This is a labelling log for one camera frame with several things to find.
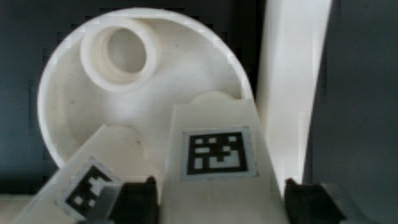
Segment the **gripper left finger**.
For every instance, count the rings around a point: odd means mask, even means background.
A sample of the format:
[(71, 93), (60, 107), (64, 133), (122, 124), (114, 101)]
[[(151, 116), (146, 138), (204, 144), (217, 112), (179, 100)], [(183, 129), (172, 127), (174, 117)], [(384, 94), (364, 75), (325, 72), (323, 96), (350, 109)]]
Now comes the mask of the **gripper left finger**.
[(76, 224), (158, 224), (156, 179), (105, 186), (83, 221)]

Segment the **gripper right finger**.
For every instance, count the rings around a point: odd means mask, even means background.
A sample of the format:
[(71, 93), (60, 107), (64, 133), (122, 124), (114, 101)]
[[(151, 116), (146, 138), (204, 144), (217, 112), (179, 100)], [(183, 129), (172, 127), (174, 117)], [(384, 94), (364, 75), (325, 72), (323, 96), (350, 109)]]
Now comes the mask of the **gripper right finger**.
[(336, 184), (286, 180), (284, 207), (291, 224), (368, 224), (348, 192)]

